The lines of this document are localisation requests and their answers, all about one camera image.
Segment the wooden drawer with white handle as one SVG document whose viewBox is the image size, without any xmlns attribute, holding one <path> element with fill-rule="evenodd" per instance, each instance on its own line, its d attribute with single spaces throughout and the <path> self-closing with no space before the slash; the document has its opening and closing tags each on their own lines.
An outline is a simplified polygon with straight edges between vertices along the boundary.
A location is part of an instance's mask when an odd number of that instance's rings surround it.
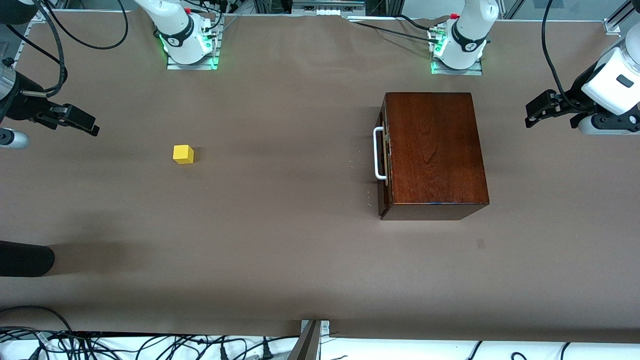
<svg viewBox="0 0 640 360">
<path fill-rule="evenodd" d="M 382 101 L 377 122 L 375 123 L 373 136 L 374 148 L 374 175 L 377 180 L 378 214 L 382 215 L 393 202 L 393 184 L 391 177 L 391 155 L 389 121 L 387 119 L 386 100 Z"/>
</svg>

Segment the slanted aluminium extrusion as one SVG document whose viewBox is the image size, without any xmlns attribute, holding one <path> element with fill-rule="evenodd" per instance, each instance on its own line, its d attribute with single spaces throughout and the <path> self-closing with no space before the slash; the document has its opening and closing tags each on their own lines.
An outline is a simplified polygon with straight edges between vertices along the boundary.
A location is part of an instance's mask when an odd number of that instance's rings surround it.
<svg viewBox="0 0 640 360">
<path fill-rule="evenodd" d="M 500 18 L 512 20 L 520 11 L 526 0 L 497 0 L 500 9 Z"/>
</svg>

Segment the dark brown wooden cabinet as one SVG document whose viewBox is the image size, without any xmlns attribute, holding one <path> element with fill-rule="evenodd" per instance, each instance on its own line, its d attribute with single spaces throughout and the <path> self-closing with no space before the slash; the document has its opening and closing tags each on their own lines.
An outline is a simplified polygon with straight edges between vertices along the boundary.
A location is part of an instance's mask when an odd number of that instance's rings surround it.
<svg viewBox="0 0 640 360">
<path fill-rule="evenodd" d="M 388 92 L 392 201 L 382 221 L 459 221 L 489 187 L 469 92 Z"/>
</svg>

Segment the black rounded object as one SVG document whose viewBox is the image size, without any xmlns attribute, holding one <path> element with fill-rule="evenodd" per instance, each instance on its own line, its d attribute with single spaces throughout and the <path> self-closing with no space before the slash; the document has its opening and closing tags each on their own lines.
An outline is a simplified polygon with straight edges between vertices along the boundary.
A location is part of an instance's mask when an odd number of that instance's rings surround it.
<svg viewBox="0 0 640 360">
<path fill-rule="evenodd" d="M 53 268 L 55 259 L 48 246 L 0 240 L 0 277 L 42 277 Z"/>
</svg>

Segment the grey device with white connectors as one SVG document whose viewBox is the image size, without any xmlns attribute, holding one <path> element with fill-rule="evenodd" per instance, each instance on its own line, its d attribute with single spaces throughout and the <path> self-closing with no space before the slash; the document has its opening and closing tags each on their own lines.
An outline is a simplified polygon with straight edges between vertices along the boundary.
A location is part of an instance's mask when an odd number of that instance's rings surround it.
<svg viewBox="0 0 640 360">
<path fill-rule="evenodd" d="M 365 0 L 291 0 L 291 14 L 300 16 L 365 16 Z"/>
</svg>

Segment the aluminium table edge rail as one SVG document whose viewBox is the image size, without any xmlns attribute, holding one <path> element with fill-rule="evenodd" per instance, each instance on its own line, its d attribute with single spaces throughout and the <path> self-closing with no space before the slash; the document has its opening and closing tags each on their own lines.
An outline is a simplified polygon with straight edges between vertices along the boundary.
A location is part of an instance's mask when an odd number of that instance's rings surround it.
<svg viewBox="0 0 640 360">
<path fill-rule="evenodd" d="M 28 23 L 13 25 L 13 28 L 25 38 L 28 38 L 34 25 L 38 24 L 46 25 L 46 19 L 40 11 L 38 11 Z M 6 25 L 0 24 L 0 60 L 12 58 L 18 62 L 25 46 L 27 46 L 27 44 L 22 41 L 22 39 L 11 32 Z"/>
</svg>

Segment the aluminium frame corner bracket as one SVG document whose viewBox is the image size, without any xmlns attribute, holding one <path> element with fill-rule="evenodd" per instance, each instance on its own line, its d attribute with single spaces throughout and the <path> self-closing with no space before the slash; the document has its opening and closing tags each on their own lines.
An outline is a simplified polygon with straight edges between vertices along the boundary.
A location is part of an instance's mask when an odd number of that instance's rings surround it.
<svg viewBox="0 0 640 360">
<path fill-rule="evenodd" d="M 607 35 L 620 36 L 620 25 L 626 22 L 633 14 L 640 14 L 640 0 L 625 0 L 610 16 L 602 20 L 605 33 Z"/>
</svg>

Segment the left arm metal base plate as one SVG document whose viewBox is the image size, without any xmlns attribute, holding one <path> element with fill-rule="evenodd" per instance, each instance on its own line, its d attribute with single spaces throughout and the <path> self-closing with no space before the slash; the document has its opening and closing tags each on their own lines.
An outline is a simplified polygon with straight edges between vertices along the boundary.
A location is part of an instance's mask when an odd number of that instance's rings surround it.
<svg viewBox="0 0 640 360">
<path fill-rule="evenodd" d="M 478 59 L 474 64 L 466 69 L 454 69 L 439 59 L 432 56 L 430 59 L 430 73 L 432 75 L 450 75 L 450 76 L 482 76 L 482 59 Z"/>
</svg>

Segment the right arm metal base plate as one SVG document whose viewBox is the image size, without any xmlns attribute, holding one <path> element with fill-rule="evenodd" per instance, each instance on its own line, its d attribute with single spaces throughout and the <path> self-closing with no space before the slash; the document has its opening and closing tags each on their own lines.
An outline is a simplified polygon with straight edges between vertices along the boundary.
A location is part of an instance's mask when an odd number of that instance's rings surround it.
<svg viewBox="0 0 640 360">
<path fill-rule="evenodd" d="M 175 62 L 170 56 L 167 57 L 166 68 L 168 70 L 180 71 L 214 71 L 218 69 L 220 59 L 220 49 L 206 54 L 201 60 L 192 64 L 180 64 Z"/>
</svg>

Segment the metal bracket post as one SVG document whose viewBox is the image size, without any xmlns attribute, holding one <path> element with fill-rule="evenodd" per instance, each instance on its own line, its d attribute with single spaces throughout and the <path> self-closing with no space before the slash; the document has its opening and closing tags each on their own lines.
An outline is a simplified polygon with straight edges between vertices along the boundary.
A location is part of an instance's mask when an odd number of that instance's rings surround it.
<svg viewBox="0 0 640 360">
<path fill-rule="evenodd" d="M 329 338 L 328 320 L 309 319 L 302 321 L 301 335 L 286 360 L 320 360 L 322 341 Z"/>
</svg>

